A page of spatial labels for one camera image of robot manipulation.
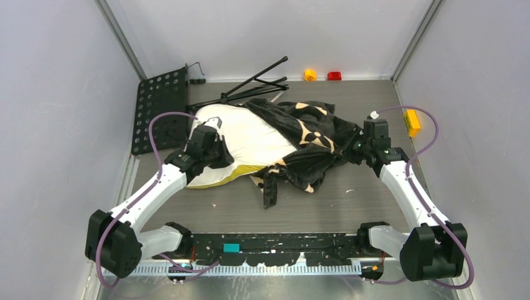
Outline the white pillow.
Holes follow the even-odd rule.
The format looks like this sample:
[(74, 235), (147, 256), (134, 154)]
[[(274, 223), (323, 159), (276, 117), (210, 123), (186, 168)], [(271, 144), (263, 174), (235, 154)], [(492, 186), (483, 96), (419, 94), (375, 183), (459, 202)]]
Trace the white pillow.
[(212, 118), (221, 121), (220, 132), (234, 162), (220, 169), (205, 168), (187, 185), (189, 189), (226, 184), (274, 164), (296, 150), (277, 129), (245, 107), (213, 104), (201, 108), (196, 117), (198, 120), (192, 123), (192, 130)]

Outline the black floral pillowcase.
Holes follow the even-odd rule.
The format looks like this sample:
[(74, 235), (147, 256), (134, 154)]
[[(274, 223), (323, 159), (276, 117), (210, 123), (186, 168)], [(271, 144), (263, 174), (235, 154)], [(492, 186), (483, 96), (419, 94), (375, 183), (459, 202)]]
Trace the black floral pillowcase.
[(294, 151), (253, 173), (260, 188), (265, 209), (276, 205), (277, 182), (288, 181), (307, 193), (316, 192), (326, 172), (358, 158), (346, 151), (363, 138), (363, 129), (355, 122), (335, 115), (335, 105), (319, 102), (280, 102), (273, 104), (254, 98), (244, 104), (257, 117), (272, 126)]

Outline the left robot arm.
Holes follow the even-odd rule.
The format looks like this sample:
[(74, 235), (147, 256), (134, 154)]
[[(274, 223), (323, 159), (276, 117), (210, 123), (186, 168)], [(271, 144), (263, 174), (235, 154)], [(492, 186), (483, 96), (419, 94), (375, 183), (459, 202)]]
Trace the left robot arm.
[(85, 256), (117, 278), (129, 276), (143, 260), (171, 253), (186, 258), (193, 247), (191, 232), (175, 222), (143, 231), (161, 206), (208, 167), (233, 162), (218, 118), (198, 124), (186, 146), (172, 152), (155, 175), (129, 199), (109, 212), (98, 209), (89, 218)]

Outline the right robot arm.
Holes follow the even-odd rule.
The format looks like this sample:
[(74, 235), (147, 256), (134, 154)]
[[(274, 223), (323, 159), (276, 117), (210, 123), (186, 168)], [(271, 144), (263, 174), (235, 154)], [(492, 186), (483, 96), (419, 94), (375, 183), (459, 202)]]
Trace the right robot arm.
[(387, 222), (365, 222), (357, 230), (357, 250), (364, 256), (384, 252), (397, 259), (410, 281), (455, 278), (464, 267), (468, 233), (452, 223), (432, 202), (400, 147), (391, 146), (388, 123), (367, 119), (362, 133), (346, 148), (352, 163), (366, 164), (390, 190), (411, 232), (401, 233)]

